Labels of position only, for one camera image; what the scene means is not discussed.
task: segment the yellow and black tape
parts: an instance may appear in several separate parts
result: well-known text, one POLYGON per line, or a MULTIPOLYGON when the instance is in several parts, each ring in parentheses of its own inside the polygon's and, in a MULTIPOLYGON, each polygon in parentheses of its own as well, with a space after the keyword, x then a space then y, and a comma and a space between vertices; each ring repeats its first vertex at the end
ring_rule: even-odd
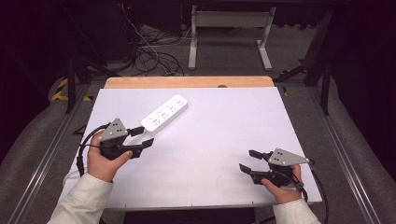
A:
MULTIPOLYGON (((61 95, 66 84, 67 84, 67 77, 64 77, 64 79, 59 84, 58 89, 56 90, 55 94, 53 94, 51 101, 56 101, 56 100, 68 101, 69 100, 68 96, 61 95)), ((85 96, 83 101, 93 101, 93 96, 85 96)))

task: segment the person's left hand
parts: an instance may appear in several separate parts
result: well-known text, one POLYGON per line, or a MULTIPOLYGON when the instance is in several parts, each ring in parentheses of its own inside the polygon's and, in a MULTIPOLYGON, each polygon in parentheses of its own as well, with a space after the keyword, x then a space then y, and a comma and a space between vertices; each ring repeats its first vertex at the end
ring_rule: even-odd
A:
POLYGON ((111 182, 120 167, 132 157, 132 151, 123 153, 113 161, 108 160, 100 153, 99 136, 101 133, 96 133, 92 137, 91 145, 96 147, 90 147, 88 151, 87 173, 103 181, 111 182))

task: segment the power outlet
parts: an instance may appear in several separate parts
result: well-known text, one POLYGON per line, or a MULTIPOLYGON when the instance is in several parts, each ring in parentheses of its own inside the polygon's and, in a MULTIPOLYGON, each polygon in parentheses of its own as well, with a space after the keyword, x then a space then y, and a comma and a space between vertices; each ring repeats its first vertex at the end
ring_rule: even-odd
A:
POLYGON ((158 133, 168 123, 177 118, 188 107, 188 101, 181 95, 174 95, 163 105, 154 110, 151 114, 141 121, 147 133, 151 136, 158 133))

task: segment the hand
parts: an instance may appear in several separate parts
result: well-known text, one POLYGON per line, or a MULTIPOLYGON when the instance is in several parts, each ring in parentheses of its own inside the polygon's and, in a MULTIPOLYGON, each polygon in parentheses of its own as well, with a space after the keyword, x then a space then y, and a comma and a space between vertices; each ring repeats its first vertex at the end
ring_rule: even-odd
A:
MULTIPOLYGON (((290 168, 295 176, 297 176, 297 181, 301 181, 300 165, 292 165, 290 168)), ((262 183, 268 189, 268 191, 270 191, 275 196, 276 202, 278 204, 291 203, 302 198, 301 192, 297 190, 280 189, 267 179, 263 179, 262 183)))
POLYGON ((91 140, 88 151, 88 171, 87 173, 106 182, 111 182, 119 168, 125 164, 131 157, 132 151, 127 151, 113 161, 108 160, 100 153, 99 136, 102 132, 96 133, 91 140))

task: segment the gray carpet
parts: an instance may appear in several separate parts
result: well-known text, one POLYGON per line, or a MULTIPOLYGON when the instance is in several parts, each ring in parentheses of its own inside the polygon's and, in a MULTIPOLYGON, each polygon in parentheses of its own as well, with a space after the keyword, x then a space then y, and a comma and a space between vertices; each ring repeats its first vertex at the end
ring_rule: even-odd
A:
MULTIPOLYGON (((198 36, 196 69, 189 71, 188 40, 172 47, 156 50, 175 56, 182 65, 186 76, 270 76, 299 65, 310 43, 315 29, 273 27, 268 39, 267 51, 274 70, 265 72, 255 40, 260 39, 262 30, 242 29, 237 35, 226 35, 219 31, 206 30, 198 36)), ((136 74, 134 69, 121 72, 124 76, 136 74)), ((161 67, 150 76, 163 74, 161 67)), ((282 95, 292 125, 299 137, 305 155, 316 161, 315 170, 325 188, 330 206, 329 223, 365 223, 366 219, 346 171, 340 165, 334 152, 334 145, 323 121, 321 111, 316 107, 317 98, 312 91, 320 91, 320 85, 313 89, 305 87, 301 80, 304 75, 292 78, 282 86, 287 86, 289 96, 282 95)), ((94 77, 87 95, 96 95, 105 84, 105 77, 94 77)), ((337 98, 332 82, 328 119, 332 122, 339 140, 346 149, 357 174, 361 179, 370 202, 382 223, 396 223, 396 184, 389 177, 374 153, 357 130, 353 121, 337 98)), ((64 118, 67 102, 55 101, 38 115, 23 131, 0 166, 0 223, 7 223, 29 184, 34 171, 58 127, 64 118)), ((41 188, 22 218, 22 223, 46 223, 62 191, 62 180, 68 173, 76 155, 80 135, 72 132, 88 122, 93 102, 81 102, 76 115, 71 118, 61 147, 46 173, 41 188)), ((323 221, 324 203, 313 204, 312 210, 323 221)), ((272 215, 271 207, 257 208, 256 217, 262 220, 272 215)), ((105 212, 106 223, 122 223, 123 213, 105 212)))

